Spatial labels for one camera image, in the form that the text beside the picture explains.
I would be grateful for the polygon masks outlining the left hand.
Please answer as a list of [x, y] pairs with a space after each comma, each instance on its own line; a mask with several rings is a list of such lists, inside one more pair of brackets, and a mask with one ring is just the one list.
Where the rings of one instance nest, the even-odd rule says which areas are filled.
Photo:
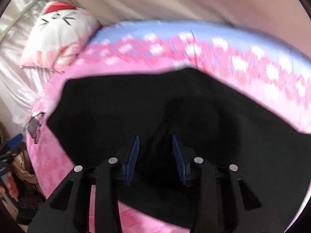
[[16, 187], [13, 175], [10, 171], [8, 171], [6, 173], [6, 176], [7, 176], [7, 180], [4, 182], [5, 186], [7, 187], [10, 196], [12, 198], [17, 198], [18, 197], [18, 189]]

